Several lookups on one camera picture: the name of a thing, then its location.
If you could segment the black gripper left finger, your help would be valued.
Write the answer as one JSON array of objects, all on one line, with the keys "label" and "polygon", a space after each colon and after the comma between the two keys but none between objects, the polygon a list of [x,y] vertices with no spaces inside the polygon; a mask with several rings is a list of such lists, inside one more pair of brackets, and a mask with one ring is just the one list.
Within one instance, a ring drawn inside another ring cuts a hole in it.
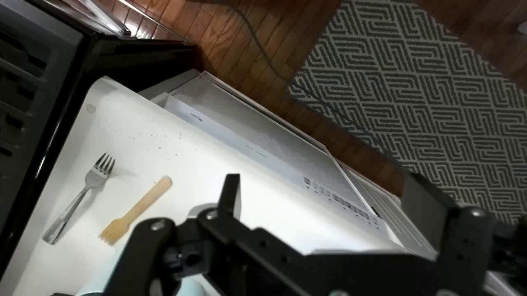
[{"label": "black gripper left finger", "polygon": [[179,281],[172,280],[162,255],[174,235],[169,219],[139,222],[126,240],[101,296],[174,296]]}]

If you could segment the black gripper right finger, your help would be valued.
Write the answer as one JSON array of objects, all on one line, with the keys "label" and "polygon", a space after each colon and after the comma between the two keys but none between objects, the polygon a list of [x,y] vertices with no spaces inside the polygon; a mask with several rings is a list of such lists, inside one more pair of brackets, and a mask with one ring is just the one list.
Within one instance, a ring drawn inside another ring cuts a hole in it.
[{"label": "black gripper right finger", "polygon": [[424,176],[409,173],[401,209],[437,252],[429,291],[434,296],[480,296],[492,247],[492,217],[460,207]]}]

